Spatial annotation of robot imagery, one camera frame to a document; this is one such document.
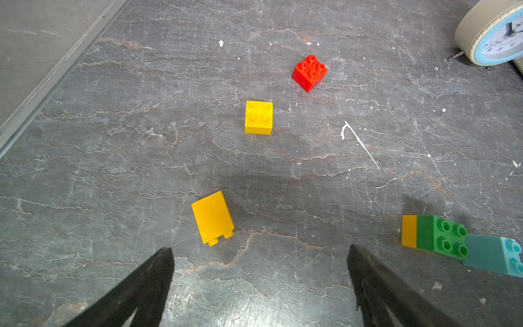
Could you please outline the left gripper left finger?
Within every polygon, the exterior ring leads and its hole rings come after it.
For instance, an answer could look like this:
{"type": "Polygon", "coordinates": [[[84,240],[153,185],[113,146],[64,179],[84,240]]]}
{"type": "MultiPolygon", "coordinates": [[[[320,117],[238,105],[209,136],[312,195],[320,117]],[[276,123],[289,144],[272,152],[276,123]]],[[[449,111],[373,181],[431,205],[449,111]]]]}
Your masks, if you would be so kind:
{"type": "Polygon", "coordinates": [[[66,325],[122,326],[133,316],[132,326],[159,326],[173,273],[172,250],[161,248],[103,298],[66,325]]]}

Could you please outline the green lego brick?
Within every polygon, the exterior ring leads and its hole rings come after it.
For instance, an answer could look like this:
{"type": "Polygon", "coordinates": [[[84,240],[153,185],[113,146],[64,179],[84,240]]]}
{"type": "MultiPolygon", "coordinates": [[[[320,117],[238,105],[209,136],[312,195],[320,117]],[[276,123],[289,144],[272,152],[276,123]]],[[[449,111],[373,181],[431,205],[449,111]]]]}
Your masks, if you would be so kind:
{"type": "Polygon", "coordinates": [[[465,260],[467,229],[460,223],[437,216],[417,216],[416,248],[442,256],[465,260]]]}

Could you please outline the turquoise lego brick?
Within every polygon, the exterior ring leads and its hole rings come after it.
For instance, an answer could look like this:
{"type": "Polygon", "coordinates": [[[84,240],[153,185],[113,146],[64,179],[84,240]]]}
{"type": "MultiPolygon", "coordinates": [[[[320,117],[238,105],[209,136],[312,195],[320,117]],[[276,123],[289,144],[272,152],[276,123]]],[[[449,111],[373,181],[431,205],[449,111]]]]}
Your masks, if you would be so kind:
{"type": "Polygon", "coordinates": [[[466,267],[522,278],[522,246],[512,238],[469,234],[466,267]]]}

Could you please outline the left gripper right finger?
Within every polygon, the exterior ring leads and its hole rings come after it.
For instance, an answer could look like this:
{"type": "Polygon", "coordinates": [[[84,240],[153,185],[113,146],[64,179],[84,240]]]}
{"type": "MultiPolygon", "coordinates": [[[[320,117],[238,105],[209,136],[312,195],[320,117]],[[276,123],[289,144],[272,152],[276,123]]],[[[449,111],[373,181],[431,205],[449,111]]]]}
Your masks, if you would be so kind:
{"type": "Polygon", "coordinates": [[[347,268],[365,326],[459,326],[361,245],[351,245],[347,268]]]}

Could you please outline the yellow lego brick near left arm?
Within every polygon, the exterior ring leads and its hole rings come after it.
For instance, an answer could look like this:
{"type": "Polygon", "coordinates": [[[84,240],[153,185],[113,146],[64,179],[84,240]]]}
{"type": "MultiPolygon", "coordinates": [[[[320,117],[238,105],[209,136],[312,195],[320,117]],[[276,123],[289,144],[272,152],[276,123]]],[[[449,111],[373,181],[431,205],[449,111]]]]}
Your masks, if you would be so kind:
{"type": "Polygon", "coordinates": [[[192,205],[197,227],[204,244],[218,244],[218,238],[233,235],[234,224],[222,192],[216,192],[192,205]]]}

